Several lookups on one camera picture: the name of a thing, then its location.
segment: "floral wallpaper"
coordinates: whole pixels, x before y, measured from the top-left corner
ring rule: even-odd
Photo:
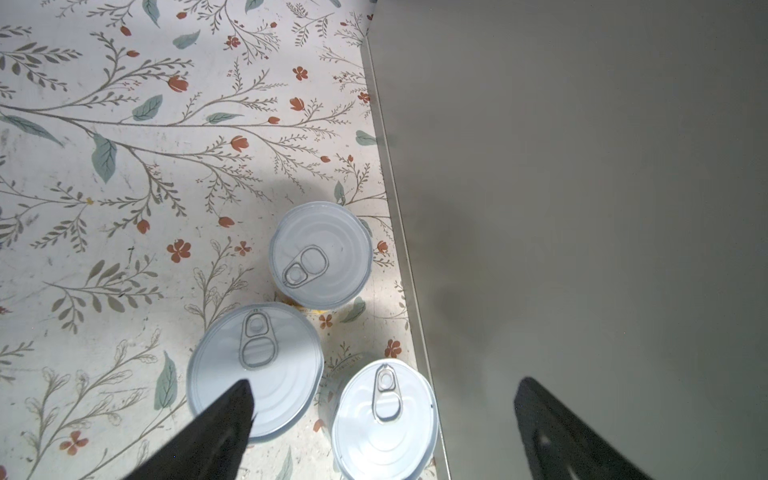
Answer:
[[[359,46],[369,0],[0,5],[0,480],[119,478],[190,420],[187,362],[335,201],[374,271],[311,314],[326,368],[414,363]],[[313,407],[241,478],[338,478]],[[434,468],[424,478],[434,477]]]

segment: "tin can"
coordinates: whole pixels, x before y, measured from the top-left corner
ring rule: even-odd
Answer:
[[[300,306],[335,309],[355,298],[371,274],[368,231],[346,208],[309,202],[289,210],[270,241],[277,288]]]
[[[304,315],[282,303],[241,307],[205,333],[187,367],[187,398],[200,414],[237,380],[253,393],[249,441],[266,442],[306,412],[323,374],[320,338]]]
[[[320,418],[347,479],[411,480],[429,464],[439,425],[435,393],[410,366],[358,353],[333,369],[320,395]]]

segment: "pull tab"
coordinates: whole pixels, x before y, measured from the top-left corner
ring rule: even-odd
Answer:
[[[385,393],[392,393],[397,398],[397,411],[389,416],[382,417],[376,406],[383,400]],[[373,382],[373,418],[382,425],[388,422],[394,422],[402,414],[402,396],[400,395],[400,385],[397,382],[395,369],[388,364],[383,364],[376,370],[376,378]]]
[[[283,283],[298,288],[311,282],[328,270],[328,256],[317,245],[309,245],[296,255],[283,270]]]
[[[253,310],[243,320],[240,334],[240,364],[255,370],[269,365],[277,357],[277,338],[272,320],[262,310]]]

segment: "metal edge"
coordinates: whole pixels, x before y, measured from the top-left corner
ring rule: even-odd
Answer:
[[[397,198],[397,187],[395,185],[395,175],[392,171],[392,162],[389,157],[389,144],[386,137],[384,125],[384,116],[379,103],[379,92],[376,89],[376,75],[373,68],[373,58],[367,36],[363,37],[360,46],[362,54],[362,66],[366,76],[368,94],[371,98],[371,111],[373,128],[378,139],[379,158],[382,165],[382,176],[384,177],[384,189],[386,191],[387,203],[389,204],[389,214],[392,218],[392,235],[395,237],[395,247],[397,250],[397,260],[400,266],[402,276],[402,288],[406,295],[406,308],[408,318],[411,324],[411,336],[413,337],[413,349],[416,356],[416,367],[419,373],[427,378],[434,389],[432,381],[432,371],[429,368],[429,356],[427,355],[427,345],[424,339],[424,330],[422,320],[419,314],[419,300],[416,296],[413,274],[411,271],[411,262],[406,244],[406,232],[402,225],[402,215],[400,213],[400,204]],[[435,405],[438,411],[438,443],[435,446],[435,470],[437,478],[440,480],[450,480],[451,472],[448,464],[448,458],[445,455],[445,441],[442,437],[442,424],[440,422],[439,402]]]

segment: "gray wall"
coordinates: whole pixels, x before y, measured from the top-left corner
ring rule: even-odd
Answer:
[[[526,375],[656,479],[766,477],[765,4],[379,2],[454,478],[530,478]]]

